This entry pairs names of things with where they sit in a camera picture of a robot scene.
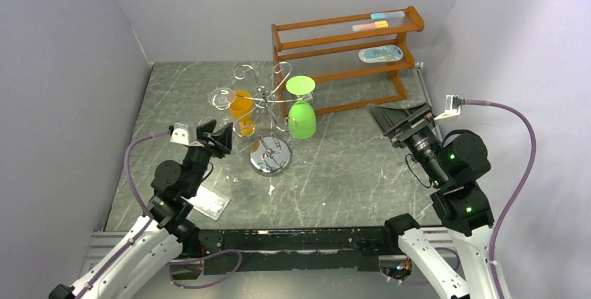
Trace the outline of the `clear wine glass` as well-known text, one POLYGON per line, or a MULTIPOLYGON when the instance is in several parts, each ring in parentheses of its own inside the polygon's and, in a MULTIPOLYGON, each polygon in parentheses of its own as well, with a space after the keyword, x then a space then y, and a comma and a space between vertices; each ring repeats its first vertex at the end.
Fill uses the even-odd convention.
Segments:
POLYGON ((243 178, 243 159, 239 149, 233 149, 229 156, 226 178, 234 186, 239 186, 245 181, 243 178))
POLYGON ((233 123, 235 121, 231 114, 231 106, 236 98, 235 91, 227 87, 213 89, 208 94, 208 103, 218 111, 216 119, 220 123, 233 123))

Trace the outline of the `green plastic wine glass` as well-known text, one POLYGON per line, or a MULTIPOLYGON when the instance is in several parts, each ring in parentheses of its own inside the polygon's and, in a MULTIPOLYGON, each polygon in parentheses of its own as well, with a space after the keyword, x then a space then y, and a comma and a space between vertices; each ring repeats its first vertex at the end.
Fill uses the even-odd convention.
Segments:
POLYGON ((306 93, 313 93, 316 82, 308 76, 297 75, 286 83, 286 90, 296 96, 287 118, 288 131, 293 138, 309 139, 316 132, 316 114, 308 102, 301 99, 306 93))

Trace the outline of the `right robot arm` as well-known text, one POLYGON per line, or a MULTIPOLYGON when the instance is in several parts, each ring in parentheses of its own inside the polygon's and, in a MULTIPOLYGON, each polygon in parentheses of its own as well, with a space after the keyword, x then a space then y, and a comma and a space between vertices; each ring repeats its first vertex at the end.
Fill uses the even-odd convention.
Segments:
POLYGON ((440 298, 502 298, 488 253, 494 217, 477 179, 491 164, 482 138, 469 130, 453 130, 438 139, 437 118, 428 104, 394 109, 370 104, 366 110, 395 148, 407 148, 434 188, 430 198, 442 226, 450 235, 464 275, 459 276, 427 240, 412 215, 385 221, 383 245, 405 254, 426 277, 440 298))

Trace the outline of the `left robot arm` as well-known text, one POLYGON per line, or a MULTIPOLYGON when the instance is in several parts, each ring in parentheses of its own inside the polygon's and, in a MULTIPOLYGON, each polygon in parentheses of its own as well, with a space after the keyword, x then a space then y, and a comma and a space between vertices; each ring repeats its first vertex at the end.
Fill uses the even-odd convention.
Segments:
POLYGON ((176 123, 166 130, 134 140, 126 149, 124 170, 130 173, 130 156, 144 141, 168 137, 185 147, 182 162, 161 162, 151 182, 153 195, 144 202, 131 176, 128 184, 141 215, 124 237, 87 273, 71 285, 58 284, 50 298, 132 298, 158 270, 179 256, 207 259, 199 227, 189 220, 189 202, 213 168, 212 158, 231 153, 233 125, 217 129, 216 120, 199 126, 176 123))

